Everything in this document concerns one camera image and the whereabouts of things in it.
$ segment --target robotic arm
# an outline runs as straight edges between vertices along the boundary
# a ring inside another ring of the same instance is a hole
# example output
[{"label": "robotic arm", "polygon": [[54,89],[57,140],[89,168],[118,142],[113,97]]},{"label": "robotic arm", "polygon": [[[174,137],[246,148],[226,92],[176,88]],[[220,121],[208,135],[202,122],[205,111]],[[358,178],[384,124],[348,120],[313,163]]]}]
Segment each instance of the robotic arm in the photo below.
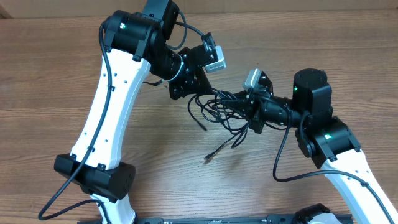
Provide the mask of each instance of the robotic arm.
[{"label": "robotic arm", "polygon": [[[54,218],[85,203],[97,203],[103,217],[98,223],[134,222],[136,214],[127,193],[135,168],[121,162],[121,144],[142,82],[151,72],[169,82],[170,97],[174,100],[189,94],[202,96],[214,92],[203,67],[208,73],[226,67],[222,49],[210,33],[197,31],[202,44],[192,49],[185,47],[177,54],[166,45],[174,24],[179,24],[179,14],[183,17],[171,0],[148,0],[142,13],[116,11],[101,25],[103,65],[96,95],[71,153],[58,155],[55,160],[54,169],[68,180],[39,213],[40,220]],[[184,24],[179,25],[186,29],[189,26],[184,17],[183,20]],[[258,69],[250,72],[243,88],[244,91],[220,100],[220,104],[248,121],[245,134],[247,128],[260,134],[264,125],[271,126],[269,123],[287,126],[274,167],[276,180],[285,182],[325,174],[360,223],[398,222],[398,214],[373,177],[359,142],[344,123],[332,117],[331,87],[323,71],[298,72],[291,100],[274,96],[272,82]],[[300,149],[323,173],[290,179],[276,177],[276,164],[290,128],[297,128]],[[92,200],[44,217],[70,182],[80,185]]]}]

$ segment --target tangled cable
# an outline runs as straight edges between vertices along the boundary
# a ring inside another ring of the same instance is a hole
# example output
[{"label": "tangled cable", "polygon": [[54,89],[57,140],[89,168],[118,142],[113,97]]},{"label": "tangled cable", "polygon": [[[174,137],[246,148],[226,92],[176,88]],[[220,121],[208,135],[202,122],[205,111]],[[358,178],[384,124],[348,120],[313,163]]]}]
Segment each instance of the tangled cable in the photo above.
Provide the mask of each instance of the tangled cable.
[{"label": "tangled cable", "polygon": [[[201,108],[201,113],[203,117],[212,123],[221,123],[225,129],[227,129],[233,136],[230,137],[226,142],[224,142],[218,149],[216,149],[214,152],[208,154],[205,156],[205,160],[209,161],[217,152],[219,152],[227,143],[229,143],[232,139],[235,139],[235,142],[232,144],[231,148],[235,148],[239,146],[244,139],[246,138],[246,135],[248,134],[248,128],[250,125],[250,122],[247,122],[245,125],[241,126],[240,128],[232,128],[229,119],[234,118],[234,119],[239,119],[239,120],[244,120],[241,114],[239,114],[237,111],[232,111],[230,109],[227,109],[222,102],[224,100],[238,100],[238,98],[233,95],[232,93],[228,91],[220,91],[217,89],[212,89],[211,94],[207,95],[213,95],[215,96],[213,99],[207,100],[205,104],[203,104],[200,101],[201,96],[206,96],[206,95],[194,95],[188,102],[188,112],[195,120],[199,126],[207,131],[206,127],[199,122],[194,115],[192,114],[190,110],[190,105],[193,100],[195,100],[195,103]],[[214,119],[209,118],[206,113],[210,114]]]}]

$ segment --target wooden table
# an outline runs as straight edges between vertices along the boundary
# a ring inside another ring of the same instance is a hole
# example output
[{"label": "wooden table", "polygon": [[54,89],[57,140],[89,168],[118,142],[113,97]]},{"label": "wooden table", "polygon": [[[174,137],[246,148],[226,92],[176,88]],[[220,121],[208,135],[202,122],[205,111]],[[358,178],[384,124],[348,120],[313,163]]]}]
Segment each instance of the wooden table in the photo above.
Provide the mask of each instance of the wooden table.
[{"label": "wooden table", "polygon": [[[104,17],[0,20],[0,222],[42,223],[37,214],[65,179],[53,170],[86,121],[101,69],[98,27]],[[213,87],[241,91],[253,68],[264,70],[277,96],[292,96],[295,72],[319,68],[333,88],[335,115],[362,144],[371,169],[398,208],[398,11],[268,12],[187,15],[224,50],[226,70],[208,75]],[[183,29],[175,28],[171,44]],[[200,44],[188,33],[187,45]],[[149,81],[157,81],[149,76]],[[323,203],[349,213],[324,177],[289,183],[272,178],[283,132],[250,131],[236,149],[209,164],[203,156],[230,137],[219,124],[187,113],[188,98],[169,98],[167,84],[142,86],[127,126],[123,161],[134,164],[129,196],[140,217],[243,217],[294,213]],[[278,175],[315,170],[291,134]],[[69,186],[49,212],[87,199]],[[85,205],[47,223],[99,216]]]}]

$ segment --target wooden surface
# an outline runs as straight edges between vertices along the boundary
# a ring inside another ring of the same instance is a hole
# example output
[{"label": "wooden surface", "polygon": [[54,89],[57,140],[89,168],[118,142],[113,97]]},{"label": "wooden surface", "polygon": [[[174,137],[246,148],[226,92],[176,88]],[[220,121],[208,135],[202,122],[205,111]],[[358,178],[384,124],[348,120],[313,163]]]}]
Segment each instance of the wooden surface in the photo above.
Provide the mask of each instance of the wooden surface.
[{"label": "wooden surface", "polygon": [[[13,18],[108,16],[141,12],[147,0],[0,0]],[[186,14],[396,9],[398,0],[174,0]]]},{"label": "wooden surface", "polygon": [[[0,223],[42,223],[39,210],[65,179],[53,171],[57,154],[70,152],[95,94],[101,69],[98,27],[104,17],[0,21]],[[208,75],[213,87],[241,91],[253,68],[274,82],[275,95],[292,96],[295,72],[326,71],[334,112],[362,144],[376,179],[398,208],[398,11],[268,12],[187,15],[189,24],[211,31],[224,50],[226,70]],[[173,33],[171,44],[181,40]],[[188,33],[187,45],[200,44]],[[156,81],[150,75],[147,80]],[[194,114],[187,101],[171,100],[167,84],[144,85],[123,143],[123,161],[134,164],[129,193],[141,217],[242,217],[293,213],[323,203],[349,213],[324,177],[289,183],[272,178],[283,132],[249,132],[236,149],[224,148],[209,164],[203,156],[230,135]],[[278,175],[314,171],[293,131]],[[56,212],[88,198],[71,185]],[[98,217],[85,205],[47,223]]]}]

